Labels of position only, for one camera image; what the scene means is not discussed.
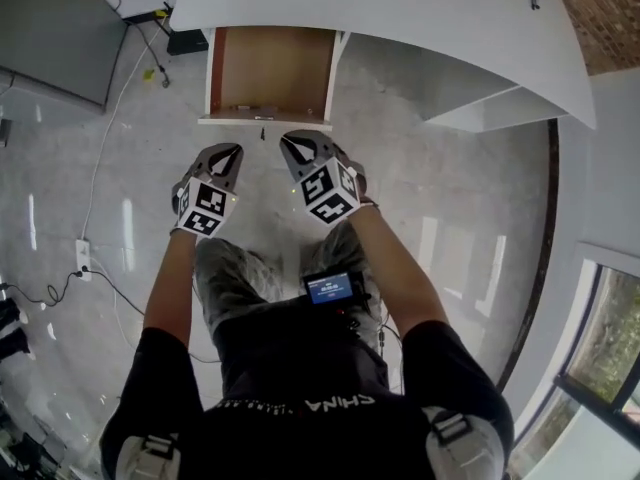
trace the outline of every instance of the black device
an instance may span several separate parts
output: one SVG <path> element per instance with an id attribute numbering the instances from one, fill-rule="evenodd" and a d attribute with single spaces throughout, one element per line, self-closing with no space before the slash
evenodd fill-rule
<path id="1" fill-rule="evenodd" d="M 314 306 L 348 307 L 366 304 L 361 273 L 329 270 L 305 276 L 302 281 L 309 301 Z"/>
<path id="2" fill-rule="evenodd" d="M 206 52 L 208 50 L 209 42 L 200 30 L 186 30 L 184 32 L 172 30 L 169 35 L 167 53 L 171 56 Z"/>

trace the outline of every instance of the black t-shirt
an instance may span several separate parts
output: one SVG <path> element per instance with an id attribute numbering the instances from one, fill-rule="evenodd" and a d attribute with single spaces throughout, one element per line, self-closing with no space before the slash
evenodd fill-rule
<path id="1" fill-rule="evenodd" d="M 245 318 L 246 324 L 254 317 Z M 234 339 L 221 345 L 217 336 L 225 397 L 208 411 L 184 345 L 158 329 L 142 333 L 101 442 L 106 478 L 114 478 L 128 437 L 173 434 L 181 479 L 433 478 L 425 447 L 430 426 L 421 410 L 430 406 L 489 421 L 508 457 L 507 404 L 448 325 L 425 322 L 407 333 L 400 396 L 388 390 L 384 361 L 349 333 L 308 329 L 260 340 L 242 320 L 226 325 Z"/>

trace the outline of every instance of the small screen device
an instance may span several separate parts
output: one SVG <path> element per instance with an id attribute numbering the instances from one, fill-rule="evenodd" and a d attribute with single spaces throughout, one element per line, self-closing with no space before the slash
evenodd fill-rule
<path id="1" fill-rule="evenodd" d="M 354 297 L 351 279 L 347 272 L 329 274 L 327 272 L 304 278 L 307 294 L 312 304 L 326 304 Z"/>

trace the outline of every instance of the power outlet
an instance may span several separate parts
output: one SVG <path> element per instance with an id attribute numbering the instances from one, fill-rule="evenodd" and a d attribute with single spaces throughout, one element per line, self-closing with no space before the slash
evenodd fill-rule
<path id="1" fill-rule="evenodd" d="M 91 246 L 86 240 L 76 240 L 76 262 L 78 270 L 82 272 L 82 267 L 91 270 Z M 82 272 L 83 281 L 91 281 L 91 272 Z"/>

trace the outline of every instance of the brick wall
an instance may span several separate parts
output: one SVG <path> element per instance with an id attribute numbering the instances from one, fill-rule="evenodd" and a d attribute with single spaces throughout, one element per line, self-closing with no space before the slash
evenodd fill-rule
<path id="1" fill-rule="evenodd" d="M 640 66 L 640 0 L 564 1 L 590 74 Z"/>

